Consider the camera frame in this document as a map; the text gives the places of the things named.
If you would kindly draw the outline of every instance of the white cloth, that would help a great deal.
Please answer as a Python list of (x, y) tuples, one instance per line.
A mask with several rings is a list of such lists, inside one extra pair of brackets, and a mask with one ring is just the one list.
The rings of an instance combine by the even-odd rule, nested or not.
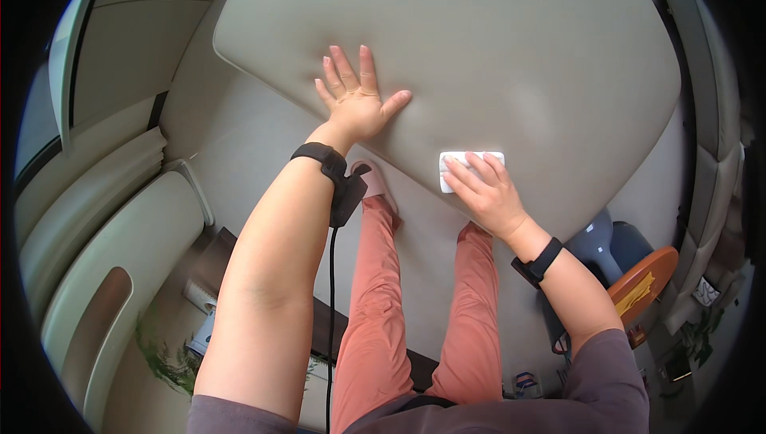
[[(491, 153), (500, 160), (500, 163), (502, 163), (503, 166), (505, 166), (505, 155), (500, 152), (474, 152), (474, 153), (479, 158), (482, 158), (484, 156), (484, 153)], [(442, 193), (455, 193), (455, 190), (450, 188), (450, 185), (446, 184), (446, 181), (444, 181), (444, 174), (447, 171), (449, 171), (449, 168), (446, 167), (446, 163), (444, 162), (444, 157), (448, 155), (454, 158), (455, 160), (460, 161), (460, 164), (468, 168), (468, 171), (475, 174), (477, 177), (479, 177), (480, 180), (484, 180), (482, 176), (479, 174), (479, 172), (476, 171), (475, 168), (472, 167), (471, 164), (466, 161), (466, 152), (441, 152), (439, 154), (439, 185), (441, 185)]]

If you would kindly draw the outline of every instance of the left hand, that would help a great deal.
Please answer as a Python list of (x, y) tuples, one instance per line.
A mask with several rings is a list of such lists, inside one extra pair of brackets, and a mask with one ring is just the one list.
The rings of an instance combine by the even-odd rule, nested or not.
[(402, 90), (381, 102), (378, 83), (375, 80), (375, 65), (369, 47), (359, 47), (359, 80), (339, 46), (330, 46), (332, 58), (324, 57), (325, 75), (332, 94), (320, 79), (316, 79), (316, 91), (330, 109), (327, 124), (346, 137), (349, 146), (364, 142), (380, 132), (388, 120), (412, 98)]

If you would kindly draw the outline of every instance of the beige leather surface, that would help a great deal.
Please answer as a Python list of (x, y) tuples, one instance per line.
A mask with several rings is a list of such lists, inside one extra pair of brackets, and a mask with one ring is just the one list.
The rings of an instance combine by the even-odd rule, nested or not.
[(312, 114), (327, 47), (372, 48), (407, 108), (367, 146), (436, 196), (438, 156), (505, 153), (525, 207), (569, 238), (618, 192), (678, 98), (651, 0), (227, 0), (214, 47)]

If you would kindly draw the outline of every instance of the salmon pants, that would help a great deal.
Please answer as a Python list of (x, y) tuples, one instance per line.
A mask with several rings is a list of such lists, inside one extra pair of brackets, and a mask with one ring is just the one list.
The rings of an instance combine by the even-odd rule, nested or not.
[[(401, 222), (380, 196), (361, 202), (361, 236), (332, 394), (333, 434), (412, 394), (394, 233)], [(497, 269), (492, 237), (473, 223), (457, 237), (455, 291), (439, 366), (425, 392), (457, 404), (501, 400)]]

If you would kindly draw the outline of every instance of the green plant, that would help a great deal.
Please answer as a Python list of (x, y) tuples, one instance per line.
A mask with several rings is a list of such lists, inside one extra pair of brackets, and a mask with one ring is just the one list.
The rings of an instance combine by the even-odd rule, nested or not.
[(686, 356), (693, 356), (693, 359), (697, 361), (698, 369), (713, 354), (709, 335), (718, 328), (723, 313), (723, 308), (719, 308), (715, 312), (713, 308), (708, 308), (703, 310), (698, 323), (692, 324), (687, 321), (681, 326), (682, 343), (686, 348)]
[(150, 331), (148, 337), (146, 331), (146, 326), (139, 319), (136, 323), (136, 343), (148, 363), (149, 370), (154, 377), (162, 380), (174, 391), (186, 392), (191, 397), (194, 394), (194, 384), (197, 381), (197, 372), (202, 359), (185, 347), (180, 347), (176, 350), (174, 360), (167, 343), (163, 341), (160, 345), (152, 336), (153, 330), (148, 329)]

